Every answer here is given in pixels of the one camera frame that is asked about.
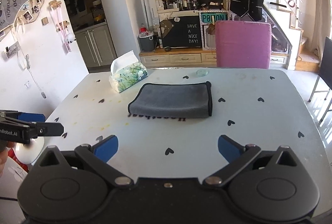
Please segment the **person left hand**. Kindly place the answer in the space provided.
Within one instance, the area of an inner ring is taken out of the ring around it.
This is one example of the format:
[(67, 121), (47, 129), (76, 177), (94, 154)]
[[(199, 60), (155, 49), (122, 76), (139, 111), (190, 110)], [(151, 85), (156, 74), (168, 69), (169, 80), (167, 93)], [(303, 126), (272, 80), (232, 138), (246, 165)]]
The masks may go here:
[(5, 164), (7, 162), (8, 159), (8, 149), (11, 149), (15, 146), (14, 142), (7, 142), (5, 147), (3, 148), (3, 150), (1, 151), (0, 154), (0, 175), (3, 174), (3, 170), (5, 168)]

